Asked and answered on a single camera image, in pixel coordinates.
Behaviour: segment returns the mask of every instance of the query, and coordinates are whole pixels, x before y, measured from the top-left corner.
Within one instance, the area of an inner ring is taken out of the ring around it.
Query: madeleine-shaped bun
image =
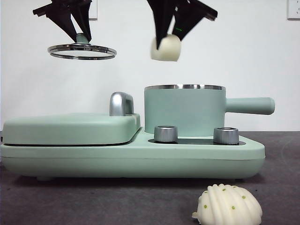
[[[192,217],[202,225],[259,225],[263,211],[246,189],[220,184],[208,186]]]

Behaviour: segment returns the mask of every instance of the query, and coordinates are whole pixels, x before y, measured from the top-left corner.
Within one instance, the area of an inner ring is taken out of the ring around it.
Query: white wall
[[[271,116],[227,113],[240,130],[300,130],[300,21],[287,21],[285,0],[203,0],[218,11],[183,40],[180,59],[150,59],[154,37],[146,0],[100,0],[91,21],[92,43],[114,48],[113,60],[51,57],[51,45],[72,40],[32,10],[50,0],[1,1],[1,127],[17,116],[108,112],[109,97],[134,97],[143,119],[149,85],[204,83],[225,86],[227,97],[272,97]]]

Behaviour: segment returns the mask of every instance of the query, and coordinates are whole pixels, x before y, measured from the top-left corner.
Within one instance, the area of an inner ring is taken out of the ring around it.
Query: metal ring
[[[223,86],[206,85],[206,84],[166,84],[154,85],[145,87],[145,90],[150,89],[211,89],[211,90],[225,90]]]
[[[99,52],[107,53],[109,56],[72,56],[72,55],[63,55],[58,52],[62,51],[88,51],[88,52]],[[71,60],[108,60],[116,56],[117,51],[112,48],[107,48],[98,45],[83,44],[83,43],[74,43],[66,45],[54,45],[48,48],[50,55],[63,59]]]

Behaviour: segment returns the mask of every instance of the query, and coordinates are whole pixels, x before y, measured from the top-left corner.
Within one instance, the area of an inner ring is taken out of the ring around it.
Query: saucepan
[[[224,127],[225,113],[270,115],[275,102],[270,97],[226,98],[226,89],[217,85],[170,84],[145,88],[145,131],[155,126],[176,126],[185,137],[212,136]]]

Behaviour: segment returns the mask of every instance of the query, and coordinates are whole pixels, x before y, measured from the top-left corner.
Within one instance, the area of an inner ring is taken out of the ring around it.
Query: green sandwich maker
[[[272,114],[272,98],[226,98],[225,87],[145,88],[145,127],[132,96],[111,95],[109,114],[7,120],[1,160],[23,176],[242,179],[261,169],[261,143],[224,127],[226,112]]]

